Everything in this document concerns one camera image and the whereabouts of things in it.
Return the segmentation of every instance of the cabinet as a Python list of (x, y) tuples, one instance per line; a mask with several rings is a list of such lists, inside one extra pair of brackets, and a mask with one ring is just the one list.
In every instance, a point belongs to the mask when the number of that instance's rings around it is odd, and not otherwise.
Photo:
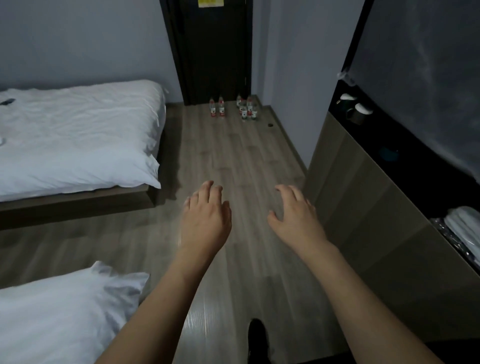
[(330, 241), (422, 340), (480, 338), (480, 277), (330, 113), (303, 191)]

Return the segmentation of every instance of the mattress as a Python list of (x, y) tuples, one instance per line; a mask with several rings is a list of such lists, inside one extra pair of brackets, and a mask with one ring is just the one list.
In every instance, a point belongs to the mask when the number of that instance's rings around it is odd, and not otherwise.
[(152, 81), (0, 92), (0, 202), (148, 184), (165, 96)]

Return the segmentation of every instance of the bed frame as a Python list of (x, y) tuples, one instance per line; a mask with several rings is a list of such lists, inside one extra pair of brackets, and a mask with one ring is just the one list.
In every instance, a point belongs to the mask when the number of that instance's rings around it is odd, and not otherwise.
[[(157, 160), (161, 164), (165, 128)], [(73, 194), (55, 194), (0, 203), (0, 230), (155, 207), (158, 189), (112, 187)]]

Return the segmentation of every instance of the wooden floor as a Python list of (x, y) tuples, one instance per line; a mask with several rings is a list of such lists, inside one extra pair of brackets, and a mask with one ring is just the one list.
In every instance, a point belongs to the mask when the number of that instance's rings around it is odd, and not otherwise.
[(200, 284), (175, 362), (246, 363), (253, 317), (266, 325), (276, 364), (345, 350), (322, 288), (266, 222), (269, 209), (282, 215), (274, 185), (302, 185), (304, 179), (270, 111), (262, 110), (257, 122), (242, 122), (230, 102), (226, 118), (211, 118), (207, 105), (173, 106), (165, 133), (160, 205), (0, 231), (0, 287), (102, 260), (119, 272), (149, 272), (148, 293), (177, 249), (183, 201), (212, 179), (230, 200), (232, 233)]

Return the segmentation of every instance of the pillowcase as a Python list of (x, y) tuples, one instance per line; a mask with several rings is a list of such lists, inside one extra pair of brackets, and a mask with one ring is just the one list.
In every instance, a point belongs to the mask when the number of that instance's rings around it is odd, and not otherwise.
[(93, 364), (138, 308), (148, 277), (97, 261), (0, 290), (0, 362)]

